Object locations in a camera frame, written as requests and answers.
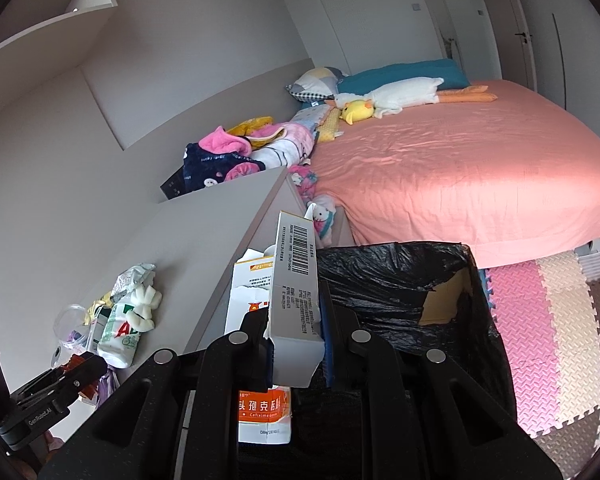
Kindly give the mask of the white orange medicine box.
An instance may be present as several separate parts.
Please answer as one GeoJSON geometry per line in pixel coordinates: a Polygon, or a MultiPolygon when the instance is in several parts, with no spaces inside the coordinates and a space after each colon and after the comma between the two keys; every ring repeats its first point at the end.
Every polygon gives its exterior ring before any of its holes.
{"type": "Polygon", "coordinates": [[[272,386],[239,393],[238,441],[287,444],[291,390],[309,387],[325,354],[311,220],[282,211],[275,244],[234,264],[225,331],[237,332],[247,314],[262,310],[268,312],[264,336],[273,344],[272,386]]]}

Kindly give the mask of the white green bottle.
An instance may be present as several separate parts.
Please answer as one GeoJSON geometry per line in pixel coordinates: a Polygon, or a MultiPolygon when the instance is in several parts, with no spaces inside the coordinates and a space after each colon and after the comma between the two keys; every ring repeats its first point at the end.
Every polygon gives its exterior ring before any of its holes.
{"type": "Polygon", "coordinates": [[[132,365],[140,341],[140,332],[134,330],[126,318],[133,308],[129,296],[114,305],[96,348],[108,365],[119,370],[132,365]]]}

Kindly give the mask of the white foam packing piece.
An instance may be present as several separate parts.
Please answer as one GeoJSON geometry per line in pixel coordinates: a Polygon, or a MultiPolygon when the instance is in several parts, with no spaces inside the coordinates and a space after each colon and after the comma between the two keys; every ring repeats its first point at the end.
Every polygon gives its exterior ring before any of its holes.
{"type": "Polygon", "coordinates": [[[147,333],[155,328],[154,311],[161,304],[162,293],[151,285],[138,285],[131,292],[129,306],[125,313],[132,330],[137,333],[147,333]]]}

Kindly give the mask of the purple plastic bag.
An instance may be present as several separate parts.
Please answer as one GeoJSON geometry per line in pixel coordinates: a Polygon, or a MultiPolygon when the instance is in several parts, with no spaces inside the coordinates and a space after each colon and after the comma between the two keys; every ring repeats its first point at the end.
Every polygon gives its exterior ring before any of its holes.
{"type": "Polygon", "coordinates": [[[95,406],[99,408],[104,404],[110,396],[112,396],[117,388],[120,387],[117,371],[113,367],[108,367],[106,373],[99,378],[96,387],[95,406]]]}

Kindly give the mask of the black trash bag bin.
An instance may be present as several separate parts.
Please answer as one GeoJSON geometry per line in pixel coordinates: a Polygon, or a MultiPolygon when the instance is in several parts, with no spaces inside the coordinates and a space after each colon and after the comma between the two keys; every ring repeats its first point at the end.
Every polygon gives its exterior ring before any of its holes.
{"type": "Polygon", "coordinates": [[[399,356],[440,349],[517,417],[512,371],[474,255],[465,244],[388,243],[317,252],[335,304],[399,356]]]}

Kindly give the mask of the clear plastic jar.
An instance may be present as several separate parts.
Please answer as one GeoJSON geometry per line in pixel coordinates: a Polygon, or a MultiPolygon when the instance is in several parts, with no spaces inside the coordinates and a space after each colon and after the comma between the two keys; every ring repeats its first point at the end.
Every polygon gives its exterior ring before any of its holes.
{"type": "Polygon", "coordinates": [[[53,331],[62,348],[75,354],[96,353],[95,325],[93,313],[79,304],[70,304],[56,316],[53,331]]]}

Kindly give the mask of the white kitty plush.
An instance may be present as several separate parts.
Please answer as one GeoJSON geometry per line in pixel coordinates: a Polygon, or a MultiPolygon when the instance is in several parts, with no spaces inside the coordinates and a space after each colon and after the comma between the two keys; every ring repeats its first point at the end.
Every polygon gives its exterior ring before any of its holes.
{"type": "Polygon", "coordinates": [[[313,222],[317,240],[322,247],[332,244],[332,229],[336,220],[336,204],[332,196],[321,194],[310,200],[304,218],[313,222]]]}

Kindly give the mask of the silver foil wrapper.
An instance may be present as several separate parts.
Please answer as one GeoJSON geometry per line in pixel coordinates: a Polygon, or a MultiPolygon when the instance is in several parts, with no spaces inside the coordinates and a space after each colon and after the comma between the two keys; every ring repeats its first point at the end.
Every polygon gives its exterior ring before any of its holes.
{"type": "Polygon", "coordinates": [[[149,286],[154,282],[156,266],[152,263],[134,264],[118,275],[111,289],[110,298],[114,304],[119,302],[138,286],[149,286]]]}

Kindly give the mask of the navy pink clothes pile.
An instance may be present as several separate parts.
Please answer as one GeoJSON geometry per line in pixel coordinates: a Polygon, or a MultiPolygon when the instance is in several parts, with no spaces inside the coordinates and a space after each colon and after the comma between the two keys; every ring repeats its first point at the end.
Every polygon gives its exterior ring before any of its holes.
{"type": "Polygon", "coordinates": [[[201,140],[186,145],[182,191],[195,192],[278,167],[309,165],[320,137],[318,128],[331,110],[322,103],[299,110],[288,122],[261,116],[230,129],[216,127],[201,140]]]}

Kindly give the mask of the foam puzzle floor mat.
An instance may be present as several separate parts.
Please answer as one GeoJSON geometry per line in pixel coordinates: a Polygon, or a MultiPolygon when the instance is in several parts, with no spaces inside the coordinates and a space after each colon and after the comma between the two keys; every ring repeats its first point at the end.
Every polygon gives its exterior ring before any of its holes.
{"type": "Polygon", "coordinates": [[[574,479],[600,450],[600,250],[481,273],[521,428],[574,479]]]}

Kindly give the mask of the yellow duck plush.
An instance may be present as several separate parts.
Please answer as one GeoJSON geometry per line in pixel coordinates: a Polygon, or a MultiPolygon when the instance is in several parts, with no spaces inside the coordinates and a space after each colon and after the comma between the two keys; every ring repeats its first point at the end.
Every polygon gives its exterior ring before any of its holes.
{"type": "Polygon", "coordinates": [[[354,100],[344,104],[340,112],[340,119],[352,126],[356,122],[372,118],[374,114],[375,107],[371,100],[354,100]]]}

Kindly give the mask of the pink sheet bed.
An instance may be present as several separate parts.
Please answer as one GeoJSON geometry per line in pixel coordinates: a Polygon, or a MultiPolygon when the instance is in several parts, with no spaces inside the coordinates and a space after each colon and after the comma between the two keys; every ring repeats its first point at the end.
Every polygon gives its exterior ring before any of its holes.
{"type": "Polygon", "coordinates": [[[463,243],[492,268],[600,238],[600,138],[519,84],[488,88],[492,102],[411,107],[317,145],[317,192],[358,244],[463,243]]]}

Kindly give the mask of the white goose plush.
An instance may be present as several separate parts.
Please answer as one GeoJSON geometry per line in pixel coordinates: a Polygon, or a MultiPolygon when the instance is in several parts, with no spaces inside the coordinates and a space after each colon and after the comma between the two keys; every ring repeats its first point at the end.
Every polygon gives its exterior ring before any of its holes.
{"type": "Polygon", "coordinates": [[[384,84],[366,94],[339,93],[332,99],[338,110],[354,100],[371,100],[373,118],[400,114],[404,108],[440,103],[490,103],[498,97],[488,86],[474,86],[460,90],[440,90],[442,78],[416,77],[384,84]]]}

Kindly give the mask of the patterned grey yellow pillow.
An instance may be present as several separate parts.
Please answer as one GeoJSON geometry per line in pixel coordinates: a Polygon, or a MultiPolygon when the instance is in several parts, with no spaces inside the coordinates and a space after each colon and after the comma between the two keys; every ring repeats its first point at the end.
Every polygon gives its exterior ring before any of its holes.
{"type": "Polygon", "coordinates": [[[308,70],[292,84],[287,84],[286,91],[301,103],[313,103],[330,100],[338,91],[346,75],[338,68],[314,67],[308,70]]]}

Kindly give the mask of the teal pillow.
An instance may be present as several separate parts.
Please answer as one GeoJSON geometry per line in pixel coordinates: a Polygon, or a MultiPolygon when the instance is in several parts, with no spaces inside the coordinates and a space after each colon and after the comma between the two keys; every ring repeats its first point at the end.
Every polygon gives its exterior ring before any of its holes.
{"type": "Polygon", "coordinates": [[[450,58],[398,63],[364,70],[364,72],[344,77],[338,84],[340,93],[366,94],[384,84],[416,77],[442,78],[440,90],[460,90],[470,86],[470,81],[450,58]]]}

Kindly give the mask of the white door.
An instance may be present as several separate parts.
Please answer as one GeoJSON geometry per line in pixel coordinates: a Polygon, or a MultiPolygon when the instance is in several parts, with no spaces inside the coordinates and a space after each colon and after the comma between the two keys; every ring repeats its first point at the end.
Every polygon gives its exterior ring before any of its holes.
{"type": "Polygon", "coordinates": [[[504,79],[538,90],[531,35],[521,0],[483,0],[494,32],[504,79]]]}

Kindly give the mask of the black wall socket panel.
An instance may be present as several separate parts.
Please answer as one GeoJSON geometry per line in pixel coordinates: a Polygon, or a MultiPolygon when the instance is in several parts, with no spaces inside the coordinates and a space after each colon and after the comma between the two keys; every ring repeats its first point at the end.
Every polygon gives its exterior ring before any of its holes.
{"type": "Polygon", "coordinates": [[[184,195],[186,193],[186,185],[183,176],[183,167],[174,171],[174,173],[160,185],[160,190],[167,200],[173,200],[178,196],[184,195]]]}

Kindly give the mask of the wall shelf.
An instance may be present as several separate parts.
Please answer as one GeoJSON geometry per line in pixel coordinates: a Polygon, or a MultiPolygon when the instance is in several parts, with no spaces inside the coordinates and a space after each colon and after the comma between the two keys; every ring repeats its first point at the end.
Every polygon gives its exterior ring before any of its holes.
{"type": "Polygon", "coordinates": [[[0,15],[0,111],[78,67],[117,0],[10,0],[0,15]]]}

